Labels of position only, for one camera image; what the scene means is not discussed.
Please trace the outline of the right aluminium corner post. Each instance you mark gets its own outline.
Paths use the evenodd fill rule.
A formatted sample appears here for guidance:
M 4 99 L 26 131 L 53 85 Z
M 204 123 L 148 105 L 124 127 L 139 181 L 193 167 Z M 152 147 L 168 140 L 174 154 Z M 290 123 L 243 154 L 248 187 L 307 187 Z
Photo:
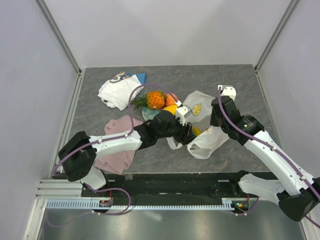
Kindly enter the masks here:
M 272 51 L 273 47 L 275 46 L 278 38 L 281 36 L 284 28 L 286 27 L 287 23 L 289 22 L 291 16 L 293 15 L 294 11 L 296 10 L 297 6 L 299 5 L 300 0 L 290 0 L 288 6 L 286 7 L 280 21 L 278 22 L 275 30 L 273 31 L 269 41 L 267 42 L 266 47 L 264 48 L 261 56 L 259 57 L 254 71 L 258 74 L 259 70 L 263 66 L 264 62 L 266 61 L 267 57 L 269 56 L 270 52 Z

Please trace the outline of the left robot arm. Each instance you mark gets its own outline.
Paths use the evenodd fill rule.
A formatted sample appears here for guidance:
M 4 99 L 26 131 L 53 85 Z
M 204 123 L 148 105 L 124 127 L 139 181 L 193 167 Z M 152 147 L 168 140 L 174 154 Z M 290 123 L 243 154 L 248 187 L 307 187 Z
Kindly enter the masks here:
M 85 131 L 79 131 L 59 150 L 59 163 L 69 182 L 80 181 L 90 186 L 99 197 L 104 197 L 109 193 L 110 185 L 103 172 L 95 167 L 99 158 L 146 149 L 164 138 L 173 138 L 179 144 L 187 145 L 195 139 L 192 124 L 181 123 L 180 118 L 162 110 L 131 131 L 105 136 L 89 136 Z

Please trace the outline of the patterned fruit plate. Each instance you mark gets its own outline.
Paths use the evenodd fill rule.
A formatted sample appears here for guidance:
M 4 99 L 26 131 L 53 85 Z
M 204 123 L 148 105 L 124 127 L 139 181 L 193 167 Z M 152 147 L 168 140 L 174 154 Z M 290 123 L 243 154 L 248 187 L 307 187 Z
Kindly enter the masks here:
M 161 109 L 150 109 L 146 106 L 141 109 L 142 117 L 145 121 L 152 120 L 160 112 Z

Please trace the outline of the peach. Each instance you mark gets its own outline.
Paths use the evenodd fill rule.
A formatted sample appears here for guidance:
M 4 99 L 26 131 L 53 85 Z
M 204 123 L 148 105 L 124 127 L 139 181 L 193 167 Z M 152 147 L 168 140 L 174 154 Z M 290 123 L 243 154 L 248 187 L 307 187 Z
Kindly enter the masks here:
M 165 94 L 165 106 L 172 106 L 176 104 L 179 98 L 174 93 L 167 93 Z

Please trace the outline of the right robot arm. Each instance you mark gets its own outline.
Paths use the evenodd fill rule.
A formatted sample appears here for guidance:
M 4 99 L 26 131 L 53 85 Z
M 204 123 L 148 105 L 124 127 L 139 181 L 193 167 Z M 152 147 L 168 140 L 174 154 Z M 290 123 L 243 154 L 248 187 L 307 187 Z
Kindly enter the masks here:
M 256 118 L 241 115 L 231 97 L 217 97 L 211 106 L 210 124 L 256 155 L 279 180 L 276 184 L 242 170 L 239 179 L 229 184 L 230 193 L 235 197 L 244 193 L 262 197 L 278 205 L 295 222 L 305 218 L 320 203 L 320 179 L 296 164 Z

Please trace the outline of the aluminium corner post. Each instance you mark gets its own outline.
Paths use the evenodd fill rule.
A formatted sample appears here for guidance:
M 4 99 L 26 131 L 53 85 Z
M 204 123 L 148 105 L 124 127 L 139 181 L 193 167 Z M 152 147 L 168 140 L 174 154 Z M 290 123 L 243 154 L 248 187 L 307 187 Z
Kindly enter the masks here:
M 65 53 L 66 57 L 68 58 L 72 68 L 75 70 L 76 74 L 79 76 L 82 73 L 82 69 L 80 68 L 79 64 L 77 63 L 74 55 L 71 52 L 70 47 L 68 46 L 61 30 L 59 29 L 49 7 L 47 6 L 44 0 L 35 0 L 34 1 L 38 6 L 39 10 L 41 11 L 42 15 L 44 16 L 47 24 L 49 25 L 52 33 L 54 34 L 57 42 L 59 43 L 61 49 Z
M 264 62 L 266 61 L 267 57 L 269 56 L 270 52 L 272 51 L 273 47 L 275 46 L 278 38 L 281 36 L 284 28 L 286 27 L 287 23 L 289 22 L 291 16 L 293 15 L 294 11 L 296 10 L 297 6 L 299 5 L 300 0 L 290 0 L 288 6 L 286 7 L 280 21 L 278 22 L 275 30 L 273 31 L 269 41 L 267 42 L 266 47 L 264 48 L 261 56 L 259 57 L 254 71 L 258 74 L 259 70 L 263 66 Z

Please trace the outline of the pink cloth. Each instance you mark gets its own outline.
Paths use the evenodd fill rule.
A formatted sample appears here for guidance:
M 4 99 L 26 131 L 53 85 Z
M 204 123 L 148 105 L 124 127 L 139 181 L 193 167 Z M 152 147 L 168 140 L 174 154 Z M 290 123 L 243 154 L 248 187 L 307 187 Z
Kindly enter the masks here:
M 106 136 L 129 132 L 132 126 L 141 125 L 142 122 L 137 119 L 131 120 L 129 115 L 125 115 L 119 119 L 111 119 L 104 127 Z M 104 170 L 113 174 L 121 175 L 124 170 L 131 166 L 136 150 L 141 146 L 140 138 L 136 132 L 131 137 L 116 140 L 120 142 L 120 146 L 113 147 L 111 154 L 99 155 L 94 166 L 100 170 Z

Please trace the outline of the orange pineapple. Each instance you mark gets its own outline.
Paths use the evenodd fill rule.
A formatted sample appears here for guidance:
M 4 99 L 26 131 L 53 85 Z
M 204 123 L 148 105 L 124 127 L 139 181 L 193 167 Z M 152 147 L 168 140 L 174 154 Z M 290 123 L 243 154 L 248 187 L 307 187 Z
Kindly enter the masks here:
M 162 91 L 150 91 L 144 95 L 136 96 L 131 100 L 134 110 L 142 107 L 148 107 L 153 110 L 160 110 L 165 107 L 165 94 Z

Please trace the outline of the white plastic bag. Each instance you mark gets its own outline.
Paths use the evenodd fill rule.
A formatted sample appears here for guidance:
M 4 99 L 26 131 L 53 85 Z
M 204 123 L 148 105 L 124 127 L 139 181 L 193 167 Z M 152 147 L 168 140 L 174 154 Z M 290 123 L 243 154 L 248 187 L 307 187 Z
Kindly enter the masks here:
M 191 123 L 202 131 L 201 135 L 186 145 L 189 153 L 196 159 L 209 158 L 216 149 L 229 139 L 220 127 L 210 125 L 211 103 L 214 99 L 213 96 L 195 90 L 182 103 L 191 109 L 191 114 L 186 118 L 186 124 Z

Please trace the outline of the green orange mango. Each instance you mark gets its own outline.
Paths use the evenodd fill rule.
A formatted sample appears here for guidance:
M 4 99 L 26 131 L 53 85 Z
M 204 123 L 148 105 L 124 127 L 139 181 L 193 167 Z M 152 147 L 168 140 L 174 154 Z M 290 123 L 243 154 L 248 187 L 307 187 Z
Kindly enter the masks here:
M 192 126 L 191 131 L 195 137 L 198 137 L 199 135 L 202 134 L 202 131 L 197 126 Z

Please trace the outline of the left aluminium corner post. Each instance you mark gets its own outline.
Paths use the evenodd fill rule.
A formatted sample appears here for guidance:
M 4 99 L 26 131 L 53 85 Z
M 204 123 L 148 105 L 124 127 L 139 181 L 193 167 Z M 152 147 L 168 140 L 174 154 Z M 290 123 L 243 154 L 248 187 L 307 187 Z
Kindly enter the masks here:
M 70 47 L 68 46 L 61 30 L 59 29 L 49 7 L 47 6 L 44 0 L 35 0 L 34 1 L 38 6 L 39 10 L 41 11 L 42 15 L 44 16 L 47 24 L 49 25 L 52 33 L 54 34 L 57 42 L 59 43 L 61 49 L 65 53 L 66 57 L 68 58 L 72 68 L 75 70 L 76 74 L 79 76 L 82 73 L 82 69 L 80 68 L 79 64 L 77 63 L 74 55 L 71 52 Z

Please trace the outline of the black base frame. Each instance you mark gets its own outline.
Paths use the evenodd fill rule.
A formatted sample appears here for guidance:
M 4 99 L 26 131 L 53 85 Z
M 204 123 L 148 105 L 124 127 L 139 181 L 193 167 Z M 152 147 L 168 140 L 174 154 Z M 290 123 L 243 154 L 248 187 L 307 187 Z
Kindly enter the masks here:
M 245 201 L 255 195 L 244 193 L 236 185 L 242 172 L 226 173 L 142 173 L 107 174 L 103 189 L 111 192 L 92 191 L 87 186 L 81 190 L 82 197 L 111 197 L 117 204 L 127 202 L 126 190 L 134 205 L 193 205 L 217 204 L 223 198 L 240 198 Z

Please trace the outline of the yellow mango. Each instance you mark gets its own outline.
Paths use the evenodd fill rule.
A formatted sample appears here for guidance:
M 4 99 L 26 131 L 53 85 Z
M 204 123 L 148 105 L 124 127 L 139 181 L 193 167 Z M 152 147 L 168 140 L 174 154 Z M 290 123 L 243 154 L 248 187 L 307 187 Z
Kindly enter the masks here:
M 168 105 L 168 106 L 164 107 L 163 110 L 170 112 L 171 114 L 173 114 L 175 116 L 177 108 L 178 108 L 178 106 L 176 104 L 173 104 L 173 105 Z

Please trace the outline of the white printed t-shirt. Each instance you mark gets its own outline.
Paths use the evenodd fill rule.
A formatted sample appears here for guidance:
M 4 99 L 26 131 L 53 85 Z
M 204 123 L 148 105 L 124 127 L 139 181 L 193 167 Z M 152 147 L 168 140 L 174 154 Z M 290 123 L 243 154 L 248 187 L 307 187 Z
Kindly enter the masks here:
M 145 73 L 120 72 L 107 80 L 98 90 L 98 97 L 110 108 L 118 108 L 123 111 L 129 102 L 133 90 L 146 83 Z

